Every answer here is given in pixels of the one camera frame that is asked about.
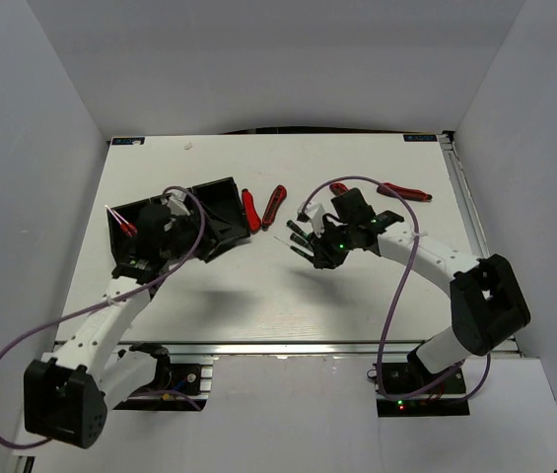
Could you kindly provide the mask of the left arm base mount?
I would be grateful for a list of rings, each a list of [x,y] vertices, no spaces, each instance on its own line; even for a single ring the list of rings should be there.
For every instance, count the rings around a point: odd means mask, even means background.
[[[190,412],[201,411],[207,402],[208,388],[204,375],[206,364],[183,361],[172,357],[169,349],[156,343],[139,343],[127,350],[120,350],[121,359],[128,353],[145,353],[156,360],[155,377],[152,382],[137,390],[137,397],[118,404],[119,411]]]

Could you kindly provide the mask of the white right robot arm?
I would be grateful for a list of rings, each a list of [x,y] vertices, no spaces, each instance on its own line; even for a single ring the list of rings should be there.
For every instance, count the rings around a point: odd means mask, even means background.
[[[363,250],[405,268],[399,283],[415,273],[450,300],[451,324],[407,357],[407,382],[415,389],[396,394],[404,400],[433,391],[471,356],[487,357],[529,325],[530,311],[511,263],[499,254],[480,258],[461,253],[417,230],[392,212],[376,213],[362,192],[335,196],[333,213],[305,201],[298,219],[312,227],[308,243],[316,269],[336,269],[352,250]]]

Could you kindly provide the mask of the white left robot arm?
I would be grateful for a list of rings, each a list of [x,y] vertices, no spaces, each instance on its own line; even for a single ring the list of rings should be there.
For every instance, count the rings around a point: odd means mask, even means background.
[[[153,301],[173,269],[208,262],[248,237],[239,197],[202,200],[173,191],[109,210],[115,266],[101,305],[45,361],[24,373],[28,433],[80,448],[102,433],[109,410],[136,391],[159,393],[171,381],[169,352],[140,342],[110,357],[134,319]]]

